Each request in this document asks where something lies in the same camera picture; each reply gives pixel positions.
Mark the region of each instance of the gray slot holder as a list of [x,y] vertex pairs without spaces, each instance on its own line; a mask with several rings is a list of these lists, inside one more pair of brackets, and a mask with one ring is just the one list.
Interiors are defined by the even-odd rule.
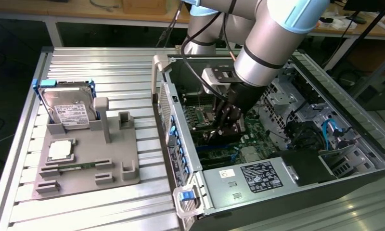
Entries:
[[[63,124],[48,124],[34,199],[84,193],[140,182],[134,117],[130,112],[107,117],[107,97],[95,99],[95,108],[100,120],[91,121],[87,129],[66,130]],[[67,159],[48,161],[51,143],[62,140],[75,140],[74,153]]]

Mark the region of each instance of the motherboard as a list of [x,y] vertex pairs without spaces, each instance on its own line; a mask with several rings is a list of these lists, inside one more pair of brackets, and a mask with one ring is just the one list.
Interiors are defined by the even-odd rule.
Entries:
[[246,115],[246,132],[239,142],[226,145],[207,145],[204,136],[208,131],[214,130],[215,120],[212,104],[184,105],[183,109],[203,170],[264,160],[279,151],[268,137],[255,110],[251,110]]

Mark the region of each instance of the hard drive label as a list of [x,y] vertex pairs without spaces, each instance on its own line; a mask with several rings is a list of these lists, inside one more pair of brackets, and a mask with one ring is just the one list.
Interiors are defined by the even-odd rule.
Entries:
[[64,126],[88,124],[88,112],[84,104],[58,105],[55,108]]
[[242,171],[254,193],[284,186],[271,162],[244,166],[242,167]]

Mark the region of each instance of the hard drive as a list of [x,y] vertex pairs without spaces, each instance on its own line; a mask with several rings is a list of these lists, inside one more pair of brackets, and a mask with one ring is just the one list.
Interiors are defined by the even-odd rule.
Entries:
[[47,79],[40,85],[34,83],[34,88],[51,116],[51,123],[62,123],[66,129],[90,128],[90,122],[99,119],[94,107],[94,81],[58,82]]

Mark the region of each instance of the computer screen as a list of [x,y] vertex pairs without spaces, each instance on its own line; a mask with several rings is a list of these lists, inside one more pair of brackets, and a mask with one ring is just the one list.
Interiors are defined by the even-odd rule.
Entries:
[[385,8],[385,0],[348,0],[344,10],[380,12]]

